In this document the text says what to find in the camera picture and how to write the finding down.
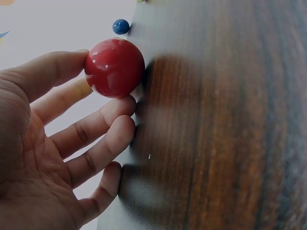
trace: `white surface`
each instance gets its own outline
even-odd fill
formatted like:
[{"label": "white surface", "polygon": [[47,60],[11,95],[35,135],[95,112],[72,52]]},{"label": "white surface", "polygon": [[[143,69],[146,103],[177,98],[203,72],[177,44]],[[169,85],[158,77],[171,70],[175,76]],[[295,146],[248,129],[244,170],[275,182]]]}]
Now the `white surface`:
[{"label": "white surface", "polygon": [[[16,0],[0,6],[0,34],[10,31],[0,46],[0,69],[22,64],[51,51],[91,49],[98,42],[117,36],[116,19],[131,20],[135,0]],[[47,135],[64,129],[99,109],[108,101],[92,93],[46,127]],[[83,153],[81,150],[72,157]],[[91,195],[101,173],[75,190],[78,198]],[[97,221],[82,230],[95,230]]]}]

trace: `glossy ball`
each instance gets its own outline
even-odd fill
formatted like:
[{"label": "glossy ball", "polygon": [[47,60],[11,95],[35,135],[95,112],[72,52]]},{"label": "glossy ball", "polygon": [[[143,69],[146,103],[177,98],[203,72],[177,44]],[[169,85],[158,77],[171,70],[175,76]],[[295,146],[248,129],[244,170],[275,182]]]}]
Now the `glossy ball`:
[{"label": "glossy ball", "polygon": [[124,19],[118,19],[113,23],[113,31],[117,35],[126,34],[130,29],[129,23]]},{"label": "glossy ball", "polygon": [[128,96],[140,84],[144,69],[140,50],[120,38],[97,44],[90,51],[84,68],[92,89],[109,98]]}]

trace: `skin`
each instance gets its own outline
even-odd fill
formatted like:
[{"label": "skin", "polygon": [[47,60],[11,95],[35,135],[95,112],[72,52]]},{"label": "skin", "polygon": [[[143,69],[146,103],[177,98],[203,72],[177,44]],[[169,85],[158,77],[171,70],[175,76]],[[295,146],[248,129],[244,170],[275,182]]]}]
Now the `skin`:
[{"label": "skin", "polygon": [[[1,229],[80,229],[117,196],[121,167],[113,160],[134,135],[132,97],[112,100],[50,137],[44,131],[92,93],[85,79],[60,86],[80,74],[87,54],[54,52],[0,71]],[[83,155],[64,162],[103,134]],[[103,169],[93,195],[78,200],[72,190]]]},{"label": "skin", "polygon": [[0,0],[0,6],[10,6],[15,2],[15,0]]}]

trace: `wood grain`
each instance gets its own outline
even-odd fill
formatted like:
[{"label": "wood grain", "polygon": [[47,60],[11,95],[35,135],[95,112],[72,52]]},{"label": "wood grain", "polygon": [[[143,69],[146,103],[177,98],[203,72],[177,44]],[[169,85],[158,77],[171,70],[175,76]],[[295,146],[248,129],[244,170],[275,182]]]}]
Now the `wood grain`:
[{"label": "wood grain", "polygon": [[150,0],[119,200],[100,229],[307,229],[307,2]]}]

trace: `small blue ball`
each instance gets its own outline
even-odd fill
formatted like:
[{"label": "small blue ball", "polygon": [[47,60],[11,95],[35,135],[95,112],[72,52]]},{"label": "small blue ball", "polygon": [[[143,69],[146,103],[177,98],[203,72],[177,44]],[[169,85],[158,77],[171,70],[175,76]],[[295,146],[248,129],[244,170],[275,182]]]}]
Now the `small blue ball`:
[{"label": "small blue ball", "polygon": [[130,29],[129,23],[124,19],[118,19],[113,23],[113,31],[117,35],[123,35]]}]

